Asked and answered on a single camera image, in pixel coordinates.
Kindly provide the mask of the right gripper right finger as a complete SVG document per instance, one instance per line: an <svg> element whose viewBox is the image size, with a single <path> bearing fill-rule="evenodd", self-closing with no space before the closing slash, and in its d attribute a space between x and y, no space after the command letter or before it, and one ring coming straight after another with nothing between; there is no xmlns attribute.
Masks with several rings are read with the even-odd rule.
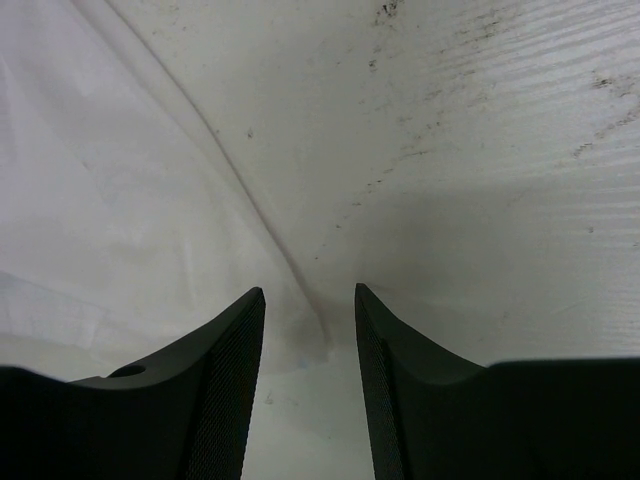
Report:
<svg viewBox="0 0 640 480"><path fill-rule="evenodd" d="M356 341L379 479L635 479L635 358L466 360L364 284Z"/></svg>

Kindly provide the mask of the white tank top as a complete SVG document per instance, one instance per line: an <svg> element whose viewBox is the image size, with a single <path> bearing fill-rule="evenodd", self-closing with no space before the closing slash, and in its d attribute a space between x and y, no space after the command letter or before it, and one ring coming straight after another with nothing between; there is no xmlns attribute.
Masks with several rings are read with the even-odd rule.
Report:
<svg viewBox="0 0 640 480"><path fill-rule="evenodd" d="M1 5L1 360L104 375L265 294L261 366L317 314L212 133L103 1Z"/></svg>

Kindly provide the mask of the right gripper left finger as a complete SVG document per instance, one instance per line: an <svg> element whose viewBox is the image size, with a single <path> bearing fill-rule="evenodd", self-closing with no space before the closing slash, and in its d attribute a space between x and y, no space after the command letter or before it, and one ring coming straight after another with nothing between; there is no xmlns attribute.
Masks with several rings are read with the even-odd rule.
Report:
<svg viewBox="0 0 640 480"><path fill-rule="evenodd" d="M263 345L252 288L216 318L106 377L1 370L5 479L238 479Z"/></svg>

